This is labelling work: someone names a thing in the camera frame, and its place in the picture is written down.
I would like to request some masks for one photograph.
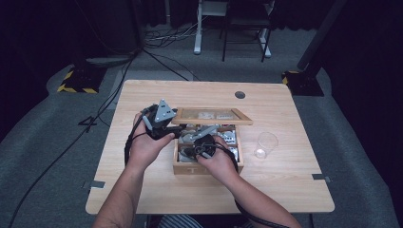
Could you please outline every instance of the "box lid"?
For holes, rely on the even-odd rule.
[[[178,107],[171,123],[252,125],[253,121],[236,108]]]

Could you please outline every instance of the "open box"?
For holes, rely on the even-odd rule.
[[[173,124],[186,124],[184,132],[198,131],[203,126],[216,125],[219,127],[212,135],[220,135],[227,142],[230,150],[236,155],[239,172],[243,168],[243,156],[240,144],[240,129],[238,125],[250,125],[253,121],[236,108],[178,108]],[[197,161],[186,158],[181,151],[193,147],[191,142],[175,140],[173,169],[175,175],[206,175],[209,172]]]

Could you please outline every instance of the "table top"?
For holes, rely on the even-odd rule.
[[[235,96],[245,93],[244,99]],[[244,168],[241,176],[292,213],[332,212],[335,209],[291,93],[286,85],[138,81],[125,82],[114,114],[95,181],[86,204],[97,214],[122,173],[124,147],[136,113],[165,99],[175,107],[237,108],[253,120],[240,125]],[[270,131],[278,147],[265,160],[253,155],[258,134]],[[231,193],[210,175],[174,175],[174,141],[147,168],[137,214],[232,214],[238,213]]]

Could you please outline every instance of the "chair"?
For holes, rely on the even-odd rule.
[[[264,5],[267,1],[261,0],[230,0],[227,4],[227,9],[224,18],[224,47],[222,52],[222,61],[225,61],[225,51],[227,44],[256,44],[257,42],[250,41],[228,41],[229,29],[240,30],[258,30],[256,40],[259,40],[259,35],[263,29],[267,29],[267,38],[264,44],[261,61],[264,60],[264,55],[269,43],[271,32],[270,17]]]

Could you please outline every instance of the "forearm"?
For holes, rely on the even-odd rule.
[[[130,227],[143,187],[144,171],[127,167],[106,198],[93,227]]]
[[[240,176],[234,176],[230,181],[224,183],[233,194],[235,200],[249,214],[288,227],[300,227],[295,218],[281,205],[259,189],[251,185]],[[255,227],[264,227],[254,223]]]

